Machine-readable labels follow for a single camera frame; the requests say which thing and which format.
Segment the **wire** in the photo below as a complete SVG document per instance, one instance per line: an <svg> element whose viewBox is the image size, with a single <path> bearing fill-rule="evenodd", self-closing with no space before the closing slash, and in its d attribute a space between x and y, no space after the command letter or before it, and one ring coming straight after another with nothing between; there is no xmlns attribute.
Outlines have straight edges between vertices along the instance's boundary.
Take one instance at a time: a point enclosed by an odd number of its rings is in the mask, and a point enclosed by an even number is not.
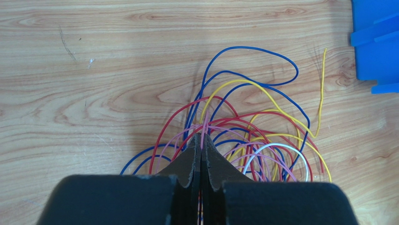
<svg viewBox="0 0 399 225"><path fill-rule="evenodd" d="M229 70L223 70L220 71L216 74L214 74L210 79L206 79L207 78L207 74L209 72L209 69L211 67L211 65L214 63L214 61L225 51L228 50L232 50L232 49L250 49L250 50L257 50L257 51L262 51L262 52L266 52L269 54L273 54L276 56L279 56L285 60L287 60L288 62L290 62L294 68L296 69L296 75L291 79L288 80L286 82L282 82L282 83L277 83L277 84L267 84L267 83L260 83L257 82L249 77L244 76L243 74L240 73L236 73L233 71L229 71ZM276 181L276 175L277 173L279 173L280 175L280 180L281 181L288 181L289 178L293 178L294 181L296 181L296 178L293 176L292 170L293 167L295 166L295 164L297 163L297 160L299 159L299 157L302 158L302 160L305 163L305 168L306 168L306 181L308 181L308 177L309 177L309 173L310 173L310 180L312 181L312 171L311 171L311 167L309 165L309 162L307 161L306 157L304 156L304 154L302 153L305 145L308 145L320 158L320 166L321 166L321 172L324 172L324 167L327 170L328 176L329 176L329 180L330 182L332 181L331 175L330 175L330 171L324 161L324 159L321 157L320 153L318 152L317 147L314 145L314 143L311 141L310 138L308 138L308 134L310 134L311 137L316 138L319 134L319 130L320 130L320 124L321 124L321 111L322 111L322 105L323 105L323 100L324 100L324 82L325 82L325 57L326 57L326 51L327 49L324 50L324 54L323 54L323 68L322 68L322 78L321 78L321 92L320 92L320 104L319 104L319 109L318 109L318 126L316 129L315 133L312 133L312 131L310 130L310 119L309 117L306 115L306 113L303 111L303 109L292 99L290 99L287 95L285 95L283 92L271 87L271 86L279 86L279 85L284 85L287 83L290 83L292 81L294 81L298 75L299 75L299 70L298 67L295 65L295 63L293 61L291 61L290 59L288 59L285 56L279 55L277 53L268 51L268 50L264 50L264 49L260 49L260 48L255 48L255 47L249 47L249 46L234 46L234 47L230 47L230 48L226 48L222 51L220 51L208 64L205 72L204 72L204 77L202 79L202 84L201 84L201 89L198 92L195 100L192 103L189 103L186 106L183 106L181 109L179 109L178 111L176 111L171 118L167 121L167 123L165 124L165 126L163 127L163 129L161 130L157 141L155 143L154 147L148 148L147 150L142 151L141 153L137 154L135 157L133 157L123 168L123 170L121 171L121 175L124 173L124 171L127 169L127 167L135 160L137 159L139 156L141 156L142 154L144 154L147 151L153 150L152 156L150 156L149 158L145 159L140 165L139 167L136 169L136 171L134 172L134 174L148 161L151 160L150 165L149 165L149 174L152 173L152 168L153 168L153 164L154 164L154 160L155 158L159 158L158 160L158 164L157 164L157 168L156 171L158 171L159 168L159 163L160 163L160 158L164 158L166 160L169 161L173 161L177 155L179 154L179 152L184 151L184 149L186 148L187 142L189 141L189 139L197 132L199 132L200 130L202 130L202 135L201 135L201 139L203 140L205 131L207 131L208 134L212 134L214 131L220 131L220 133L213 139L213 142L215 143L215 141L217 139L219 139L222 135L227 135L229 136L231 139L229 140L225 140L222 142L219 142L217 144L215 144L215 146L219 146L221 144L224 143L229 143L229 142L236 142L239 143L236 145L236 147L234 147L234 149L232 149L230 151L230 153L227 155L227 160L228 159L232 159L234 158L237 154L241 153L241 156L238 157L237 159L234 159L233 162L236 162L237 160L241 161L241 165L237 166L237 169L241 169L243 168L242 172L243 174L246 173L252 173L253 179L256 180L257 178L259 178L259 181ZM227 82L225 84L223 84L221 87L219 87L218 89L216 89L211 96L209 97L202 97L203 95L203 91L205 89L205 87L214 79L216 78L218 75L221 74L232 74L232 75L237 75L240 76L243 79L237 79L237 80L233 80L230 82ZM219 92L223 87L232 84L232 83L236 83L236 82L243 82L242 84L234 87L233 89L231 89L226 95L225 97L221 98L219 96L216 96L216 93ZM259 88L262 92L264 92L269 99L272 101L272 103L274 104L274 106L276 107L276 109L269 109L269 110L264 110L263 112L255 112L255 113L248 113L248 114L244 114L244 115L238 115L238 113L235 111L234 107L226 101L227 97L234 92L235 90L237 90L240 87L243 86L248 86L248 85L254 85L257 88ZM292 104L294 104L300 111L301 113L304 115L304 117L307 120L307 126L305 126L300 120L298 120L295 117L290 116L288 113L286 113L285 111L283 111L279 105L277 104L277 102L273 99L273 97L268 93L267 90L265 89L269 89L269 90L273 90L276 91L277 93L281 94L283 97L285 97L288 101L290 101ZM207 111L207 107L209 106L210 101L213 98L217 98L220 101L220 103L218 104L218 106L215 108L215 110L213 111L210 120L208 122L208 111ZM204 108L202 109L202 113L200 114L200 123L203 123L202 125L192 125L192 122L194 121L194 118L197 115L197 110L199 107L199 104L201 101L207 100L205 103ZM230 107L230 109L233 111L235 117L234 118L224 118L224 119L218 119L218 120L214 120L217 112L219 111L219 109L221 108L222 104L226 102L226 104ZM180 113L182 110L186 109L190 107L189 112L187 114L187 120L185 122L185 128L183 130L183 132L179 133L178 135L176 135L174 138L172 138L167 144L159 144L160 139L163 135L163 133L165 132L166 128L168 127L168 125L170 124L170 122L173 120L173 118ZM282 116L284 118L286 118L289 122L291 122L296 129L297 132L297 136L295 135L291 135L291 134L281 134L281 133L274 133L274 132L269 132L269 131L264 131L264 130L260 130L258 129L256 126L253 125L253 121L256 119L256 117L258 117L260 114L276 114L279 116ZM242 117L245 116L250 116L253 115L253 118L250 120L250 122L247 122L245 120L242 120ZM242 126L240 124L236 124L236 123L231 123L231 121L236 121L236 122L242 122L247 124L247 127ZM224 128L224 126L231 126L230 129ZM239 133L235 132L234 130L237 131L242 131L244 132L244 135L240 135ZM229 133L234 133L236 135L238 135L240 138L243 139L243 141L238 140L238 139L234 139L234 137L232 137ZM285 144L280 144L280 143L270 143L268 141L268 137L273 137L273 136L280 136L281 138L283 138L285 141L287 141L289 144L291 144L293 147L289 146L289 145L285 145ZM182 139L182 143L180 144L180 147L177 146L177 144L179 143L180 138L183 137ZM287 139L286 137L290 137L290 138L295 138L298 141L298 146L296 146L295 144L293 144L289 139ZM266 146L269 145L268 147L270 147L270 150L272 151L272 153L275 156L275 159L272 159L271 157L270 160L274 161L274 175L273 177L271 177L270 174L270 170L269 167L267 165L267 162L265 160L262 160L262 158L268 158L267 156L261 155L259 154L259 152L261 152L264 148L267 148ZM157 155L156 151L158 147L164 147L161 154ZM286 151L290 157L291 157L291 166L288 167L288 165L285 162L284 159L284 155L283 153L279 150L279 148L277 148L276 146L282 147L281 149ZM165 156L163 156L163 153L165 152L167 147L174 147L175 148L175 153L172 157L172 159L169 159ZM296 158L294 159L292 154L290 153L290 151L288 149L296 152L298 155L296 156ZM259 169L260 171L257 172L254 170L254 165L253 165L253 159L255 158L255 156L257 156L257 160L255 160L255 162L258 163L259 165ZM263 165L266 165L267 168L267 177L266 174L264 173L263 169Z"/></svg>
<svg viewBox="0 0 399 225"><path fill-rule="evenodd" d="M315 137L318 136L318 132L320 130L321 124L321 108L323 107L323 100L324 100L324 77L325 77L325 54L327 53L327 48L324 49L323 53L323 63L322 63L322 71L321 71L321 87L320 87L320 104L318 107L318 124Z"/></svg>

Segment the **white wire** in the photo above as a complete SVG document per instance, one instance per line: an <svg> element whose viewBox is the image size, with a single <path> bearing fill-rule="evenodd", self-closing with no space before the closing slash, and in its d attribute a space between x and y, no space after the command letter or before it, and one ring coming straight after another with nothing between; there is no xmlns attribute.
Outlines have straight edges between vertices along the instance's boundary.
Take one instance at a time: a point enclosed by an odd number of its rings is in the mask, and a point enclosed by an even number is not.
<svg viewBox="0 0 399 225"><path fill-rule="evenodd" d="M305 168L306 168L306 179L305 182L308 182L308 178L309 178L309 167L308 164L306 163L305 157L303 157L302 153L300 153L298 150L294 149L293 147L286 145L286 144L280 144L280 143L270 143L267 145L263 145L262 147L260 147L255 154L259 154L260 151L262 151L265 148L268 148L270 146L281 146L281 147L285 147L287 149L291 149L292 151L296 152L303 160L303 163L305 163ZM243 174L247 173L248 167L251 164L251 161L255 158L255 156L251 156L250 159L248 160L247 164L245 165L244 169L243 169Z"/></svg>

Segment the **wooden surface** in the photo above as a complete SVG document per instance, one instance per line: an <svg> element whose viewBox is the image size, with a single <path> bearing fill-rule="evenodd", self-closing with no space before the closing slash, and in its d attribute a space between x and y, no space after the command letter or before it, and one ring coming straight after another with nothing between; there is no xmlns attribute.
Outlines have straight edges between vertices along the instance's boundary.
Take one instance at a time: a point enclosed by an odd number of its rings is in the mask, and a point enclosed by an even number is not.
<svg viewBox="0 0 399 225"><path fill-rule="evenodd" d="M309 114L312 130L322 51L329 49L315 143L361 224L397 224L399 95L371 95L375 83L356 80L351 32L349 0L2 0L0 224L34 224L65 176L119 173L194 98L211 58L233 45L263 47L298 64L299 78L279 89ZM223 55L210 72L222 69L266 83L294 75L283 60L250 51ZM231 79L216 79L205 95ZM241 113L272 107L254 87L229 101ZM272 116L259 123L292 131Z"/></svg>

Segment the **wire bundle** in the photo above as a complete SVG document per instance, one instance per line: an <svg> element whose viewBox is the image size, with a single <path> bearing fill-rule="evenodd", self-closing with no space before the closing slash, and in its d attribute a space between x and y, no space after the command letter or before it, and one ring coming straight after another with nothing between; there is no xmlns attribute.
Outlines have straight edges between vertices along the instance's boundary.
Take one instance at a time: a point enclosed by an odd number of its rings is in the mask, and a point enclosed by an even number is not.
<svg viewBox="0 0 399 225"><path fill-rule="evenodd" d="M223 70L207 80L207 74L212 66L213 62L224 52L232 50L232 49L249 49L255 51L261 51L264 53L272 54L277 57L283 58L288 61L296 70L295 76L286 82L277 83L277 84L267 84L257 82L243 74ZM213 142L215 146L218 147L220 145L224 145L227 143L236 143L236 145L227 153L224 154L224 157L230 161L233 165L236 165L236 168L240 170L242 173L247 174L251 173L252 178L255 181L289 181L292 179L293 181L298 181L298 179L294 175L294 166L297 164L298 159L300 158L301 161L304 163L304 167L306 170L305 181L313 181L313 172L311 166L303 153L303 149L305 146L310 147L316 155L318 155L320 160L320 168L321 172L324 173L324 169L327 171L328 177L330 182L332 182L330 172L328 167L323 160L322 156L318 152L317 146L313 143L309 135L312 138L316 138L319 130L320 130L320 121L321 121L321 109L323 104L323 89L324 89L324 76L325 76L325 55L326 49L323 54L323 67L322 67L322 81L321 81L321 92L320 92L320 105L318 111L318 126L316 133L313 134L310 130L310 119L303 111L303 109L292 99L290 99L287 95L283 92L274 88L274 86L282 86L288 83L293 82L299 75L299 70L297 65L291 61L289 58L280 55L275 52L271 52L265 49L256 48L256 47L249 47L249 46L234 46L226 48L220 51L215 57L209 62L204 77L202 80L201 90L197 94L195 100L189 103L186 106L183 106L179 110L177 110L166 122L165 126L161 130L156 143L153 147L150 147L136 156L134 156L122 169L121 175L125 172L125 170L129 167L129 165L139 158L141 155L145 154L152 150L152 156L149 156L144 161L142 161L133 174L136 174L138 170L148 161L150 161L149 165L149 174L153 173L154 170L154 163L156 162L155 166L155 173L159 171L160 161L161 158L171 162L173 161L180 152L184 151L187 147L187 142L191 139L191 137L197 133L202 133L202 138L204 134L207 133L209 135L215 135L213 138ZM203 97L204 89L208 86L208 84L217 76L221 74L231 74L237 75L241 77L241 79L229 81L223 84L221 87L216 89L210 96ZM224 87L232 83L240 83L236 87L232 88L224 97L217 96L216 94ZM266 96L271 100L274 105L274 109L266 109L260 112L254 113L247 113L239 115L232 104L230 104L226 99L227 97L234 92L235 90L244 87L253 85L259 88ZM273 97L268 93L267 90L272 90L277 92L278 94L282 95L288 101L290 101L306 118L307 125L303 124L297 118L289 115L285 111L283 111ZM210 102L213 99L218 99L220 103L213 111L212 115L209 116L209 111L207 110ZM194 119L197 116L198 108L201 102L205 102L203 110L200 114L200 124L193 124ZM225 104L229 107L229 109L233 112L234 116L230 118L220 118L214 119L217 112L221 108L221 106ZM185 126L182 132L176 134L170 141L167 143L160 143L161 137L164 134L168 125L173 121L177 114L182 111L188 110L188 115L186 118ZM268 130L263 130L255 126L254 120L260 115L273 115L278 116L286 119L289 123L291 123L296 129L296 135L292 134L282 134L282 133L275 133ZM221 137L228 137L226 140L218 141ZM275 143L269 140L270 137L280 137L283 139L287 144L283 143ZM297 140L297 144L295 145L290 141L289 138L293 138ZM174 155L172 158L166 157L164 154L168 148L174 148Z"/></svg>

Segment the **blue plastic tray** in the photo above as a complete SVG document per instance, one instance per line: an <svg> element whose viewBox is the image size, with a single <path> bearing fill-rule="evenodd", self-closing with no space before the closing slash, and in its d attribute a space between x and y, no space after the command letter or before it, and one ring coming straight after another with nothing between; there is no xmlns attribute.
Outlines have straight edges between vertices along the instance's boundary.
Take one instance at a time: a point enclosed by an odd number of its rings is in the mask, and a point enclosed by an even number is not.
<svg viewBox="0 0 399 225"><path fill-rule="evenodd" d="M352 0L356 73L371 93L399 92L399 0Z"/></svg>

